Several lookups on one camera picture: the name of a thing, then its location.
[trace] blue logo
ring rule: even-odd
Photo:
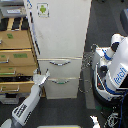
[[[121,81],[123,80],[125,74],[126,74],[126,70],[124,68],[120,68],[120,72],[117,74],[117,77],[114,78],[115,82],[119,85],[121,83]]]

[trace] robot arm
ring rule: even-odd
[[[6,120],[1,128],[22,128],[22,126],[27,123],[28,118],[40,100],[42,95],[42,87],[49,76],[50,73],[48,70],[46,75],[38,75],[35,72],[33,76],[33,81],[35,84],[31,88],[29,97],[26,98],[19,107],[16,107],[12,111],[12,120]]]

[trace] freezer drawer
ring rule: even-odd
[[[47,99],[77,98],[79,79],[49,79],[45,85]]]
[[[33,76],[36,65],[22,67],[0,67],[0,77]]]
[[[41,74],[45,74],[46,70],[50,71],[50,78],[66,78],[79,77],[82,65],[80,59],[58,59],[58,60],[42,60],[38,61]]]
[[[1,82],[0,93],[30,93],[33,81],[27,82]]]
[[[0,49],[31,48],[28,31],[0,31]]]
[[[31,49],[0,50],[0,66],[35,65]]]

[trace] white robot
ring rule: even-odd
[[[50,73],[48,70],[45,75],[39,75],[36,71],[34,72],[34,85],[31,88],[29,97],[12,111],[12,119],[6,120],[0,128],[22,128],[27,123],[29,116],[40,100],[42,87],[49,76]]]
[[[128,37],[114,34],[111,47],[96,48],[92,69],[95,96],[116,105],[128,89]]]

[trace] refrigerator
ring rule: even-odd
[[[77,98],[91,0],[24,0],[47,99]]]

